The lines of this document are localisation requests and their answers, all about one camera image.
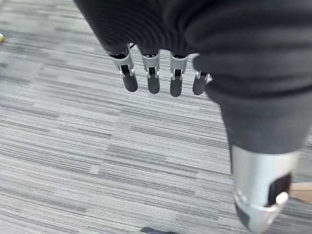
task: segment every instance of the striped carpet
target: striped carpet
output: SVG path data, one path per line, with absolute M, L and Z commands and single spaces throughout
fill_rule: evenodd
M 234 210 L 219 108 L 195 96 L 189 59 L 158 95 L 136 48 L 128 93 L 70 0 L 0 0 L 0 233 L 249 233 Z M 295 176 L 312 182 L 312 135 Z M 312 205 L 292 198 L 270 234 L 311 234 Z

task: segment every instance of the robotic hand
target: robotic hand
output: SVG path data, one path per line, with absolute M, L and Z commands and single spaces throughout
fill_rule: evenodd
M 220 105 L 237 214 L 248 229 L 264 231 L 288 200 L 312 123 L 312 1 L 74 1 L 130 92 L 137 90 L 130 43 L 140 49 L 152 94 L 160 89 L 160 49 L 171 51 L 174 97 L 188 55 L 199 53 L 193 92 L 205 90 Z

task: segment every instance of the black fingertip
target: black fingertip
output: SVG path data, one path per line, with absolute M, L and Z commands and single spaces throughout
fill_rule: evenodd
M 135 74 L 133 74 L 132 76 L 129 74 L 126 74 L 125 77 L 122 78 L 123 79 L 123 83 L 126 87 L 126 89 L 129 92 L 135 92 L 137 90 L 137 78 L 135 76 Z
M 182 92 L 182 81 L 180 77 L 175 77 L 175 80 L 171 80 L 170 83 L 170 94 L 173 97 L 178 97 Z

